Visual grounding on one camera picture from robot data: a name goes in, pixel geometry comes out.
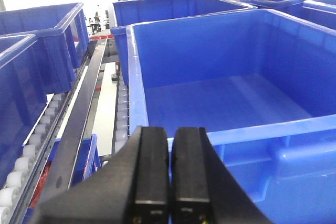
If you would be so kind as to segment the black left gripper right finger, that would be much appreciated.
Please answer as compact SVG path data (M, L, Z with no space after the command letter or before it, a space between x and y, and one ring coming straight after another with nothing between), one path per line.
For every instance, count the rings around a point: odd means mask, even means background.
M172 223L270 223L212 147L203 127L181 127L171 153Z

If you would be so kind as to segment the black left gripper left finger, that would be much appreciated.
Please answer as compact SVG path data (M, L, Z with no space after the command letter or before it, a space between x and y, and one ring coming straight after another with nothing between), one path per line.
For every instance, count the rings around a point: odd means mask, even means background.
M138 126L96 173L40 203L30 223L168 223L167 148L164 128Z

